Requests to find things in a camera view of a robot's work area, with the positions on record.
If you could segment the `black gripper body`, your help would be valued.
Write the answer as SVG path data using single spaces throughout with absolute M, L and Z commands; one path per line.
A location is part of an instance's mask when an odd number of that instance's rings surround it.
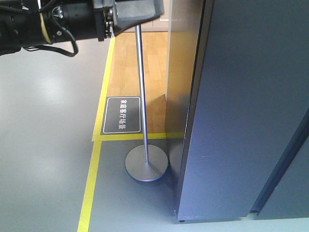
M 94 0 L 93 12 L 98 40 L 104 41 L 165 11 L 162 0 Z

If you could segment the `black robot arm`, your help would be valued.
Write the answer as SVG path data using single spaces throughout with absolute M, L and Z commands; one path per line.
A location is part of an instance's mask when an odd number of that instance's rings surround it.
M 164 12 L 161 0 L 2 0 L 0 54 L 25 49 L 74 57 L 78 40 L 104 41 Z

